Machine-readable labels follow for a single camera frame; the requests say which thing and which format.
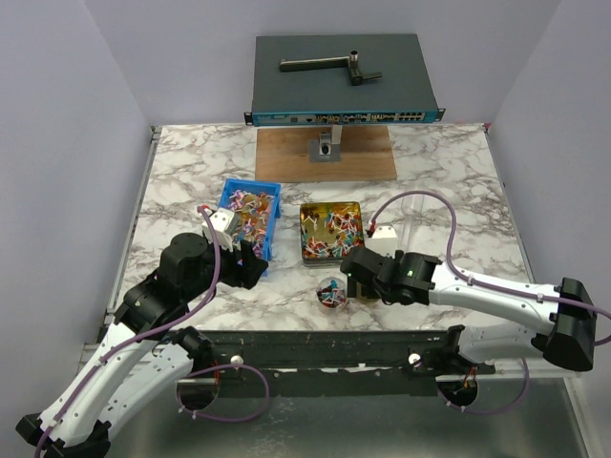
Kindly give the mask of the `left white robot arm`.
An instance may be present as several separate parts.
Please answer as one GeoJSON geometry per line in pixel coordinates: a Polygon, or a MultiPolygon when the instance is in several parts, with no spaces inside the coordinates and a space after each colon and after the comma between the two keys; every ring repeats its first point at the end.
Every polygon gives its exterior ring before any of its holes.
{"type": "Polygon", "coordinates": [[[125,425],[173,382],[204,375],[216,359],[209,340],[192,326],[171,328],[194,315],[196,297],[214,299],[222,282],[253,288],[268,263],[243,241],[226,248],[217,235],[174,236],[158,268],[131,288],[93,356],[69,387],[40,413],[24,416],[19,435],[37,457],[103,457],[125,425]]]}

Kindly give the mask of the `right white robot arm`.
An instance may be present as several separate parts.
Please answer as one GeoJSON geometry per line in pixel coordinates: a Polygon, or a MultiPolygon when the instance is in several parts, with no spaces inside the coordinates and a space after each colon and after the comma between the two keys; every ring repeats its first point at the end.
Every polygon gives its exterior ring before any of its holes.
{"type": "Polygon", "coordinates": [[[557,367],[586,372],[594,366],[597,314],[581,281],[558,285],[476,278],[440,259],[398,251],[382,256],[366,247],[340,265],[350,280],[388,304],[462,307],[505,320],[503,325],[464,329],[439,350],[452,374],[490,359],[540,357],[557,367]]]}

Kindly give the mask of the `clear glass jar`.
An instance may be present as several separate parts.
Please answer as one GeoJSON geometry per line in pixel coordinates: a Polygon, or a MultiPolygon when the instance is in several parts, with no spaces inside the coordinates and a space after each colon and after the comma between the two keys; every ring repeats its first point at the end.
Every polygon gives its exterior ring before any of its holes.
{"type": "Polygon", "coordinates": [[[320,308],[328,313],[339,312],[348,302],[346,283],[336,277],[322,279],[316,288],[316,298],[320,308]]]}

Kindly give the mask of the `clear plastic scoop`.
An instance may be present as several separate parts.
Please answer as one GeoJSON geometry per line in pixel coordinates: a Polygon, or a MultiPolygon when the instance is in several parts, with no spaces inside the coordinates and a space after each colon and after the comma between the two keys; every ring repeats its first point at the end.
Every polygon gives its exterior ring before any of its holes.
{"type": "Polygon", "coordinates": [[[417,217],[423,209],[424,197],[420,194],[410,195],[402,198],[401,211],[404,224],[400,237],[400,247],[407,251],[416,232],[417,217]]]}

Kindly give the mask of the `square tin of lollipops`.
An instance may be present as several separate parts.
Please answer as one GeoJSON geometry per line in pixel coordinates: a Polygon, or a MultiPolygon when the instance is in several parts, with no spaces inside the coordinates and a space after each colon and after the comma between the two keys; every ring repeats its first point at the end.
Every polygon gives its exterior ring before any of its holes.
{"type": "Polygon", "coordinates": [[[300,206],[300,247],[305,266],[341,263],[353,248],[365,245],[357,201],[312,202],[300,206]]]}

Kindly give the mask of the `blue plastic candy bin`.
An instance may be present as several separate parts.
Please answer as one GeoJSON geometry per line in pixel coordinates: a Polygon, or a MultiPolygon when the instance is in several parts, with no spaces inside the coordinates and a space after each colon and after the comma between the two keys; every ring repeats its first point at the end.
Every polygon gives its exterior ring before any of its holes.
{"type": "Polygon", "coordinates": [[[237,226],[230,232],[234,243],[249,241],[259,258],[271,260],[275,225],[281,216],[281,185],[228,178],[221,193],[220,207],[238,217],[237,226]]]}

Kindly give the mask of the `gold jar lid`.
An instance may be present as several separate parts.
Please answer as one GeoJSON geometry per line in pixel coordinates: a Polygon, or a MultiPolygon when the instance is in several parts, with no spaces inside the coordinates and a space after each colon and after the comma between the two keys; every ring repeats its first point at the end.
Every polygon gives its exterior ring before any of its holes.
{"type": "Polygon", "coordinates": [[[372,303],[379,302],[380,298],[369,298],[369,297],[359,296],[356,298],[356,301],[362,304],[372,304],[372,303]]]}

